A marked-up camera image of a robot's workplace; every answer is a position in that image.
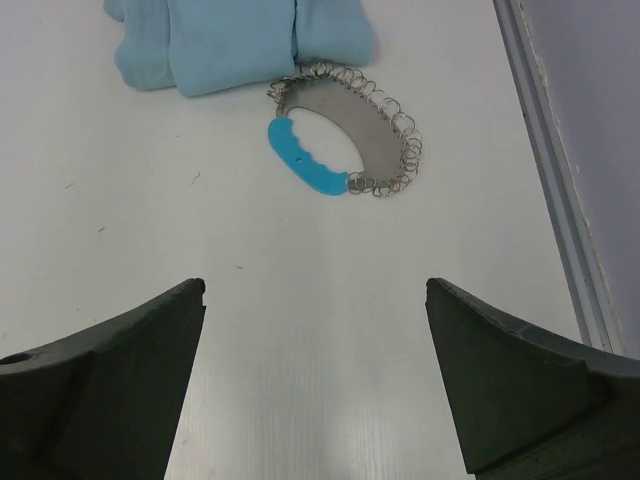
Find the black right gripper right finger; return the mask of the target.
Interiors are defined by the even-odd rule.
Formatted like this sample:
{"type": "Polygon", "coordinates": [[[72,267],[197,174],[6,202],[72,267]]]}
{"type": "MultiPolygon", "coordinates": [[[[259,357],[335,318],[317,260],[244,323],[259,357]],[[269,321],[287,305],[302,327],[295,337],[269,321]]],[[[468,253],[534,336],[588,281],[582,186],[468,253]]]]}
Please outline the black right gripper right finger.
{"type": "Polygon", "coordinates": [[[639,363],[431,278],[426,311],[466,471],[477,479],[636,479],[639,363]]]}

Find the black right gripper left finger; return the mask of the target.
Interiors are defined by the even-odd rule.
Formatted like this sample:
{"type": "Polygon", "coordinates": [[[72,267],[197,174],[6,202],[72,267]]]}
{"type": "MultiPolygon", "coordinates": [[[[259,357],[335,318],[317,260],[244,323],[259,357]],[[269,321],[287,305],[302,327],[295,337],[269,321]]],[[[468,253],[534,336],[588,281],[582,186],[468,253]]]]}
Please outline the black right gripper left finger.
{"type": "Polygon", "coordinates": [[[126,313],[1,360],[4,479],[161,479],[203,327],[188,279],[126,313]]]}

